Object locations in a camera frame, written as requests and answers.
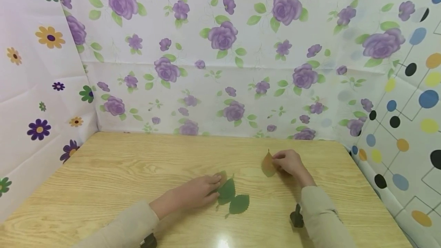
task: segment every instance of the yellow dot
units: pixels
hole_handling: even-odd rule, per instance
[[[412,211],[412,217],[415,219],[416,222],[420,223],[424,227],[431,227],[432,226],[432,219],[430,217],[418,210]]]

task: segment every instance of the black dot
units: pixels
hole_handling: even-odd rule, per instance
[[[392,128],[396,129],[397,127],[400,126],[400,118],[398,116],[393,116],[390,121],[389,121],[390,125]]]
[[[374,181],[375,181],[375,184],[377,185],[377,187],[379,187],[379,188],[386,188],[387,187],[386,179],[382,175],[375,175]]]

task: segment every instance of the wooden table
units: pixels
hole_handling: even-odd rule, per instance
[[[153,199],[199,175],[234,173],[242,214],[216,205],[163,220],[160,248],[312,248],[289,214],[298,194],[292,179],[267,178],[268,149],[294,148],[330,195],[359,248],[411,248],[397,223],[344,147],[334,141],[186,137],[99,132],[30,196],[0,230],[0,247],[67,248],[105,226],[140,199]]]

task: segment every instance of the fabric wall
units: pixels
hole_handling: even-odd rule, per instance
[[[59,0],[0,0],[0,222],[94,132]]]

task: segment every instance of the leaf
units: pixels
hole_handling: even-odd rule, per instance
[[[250,18],[247,21],[247,25],[256,25],[259,23],[261,16],[250,16]]]

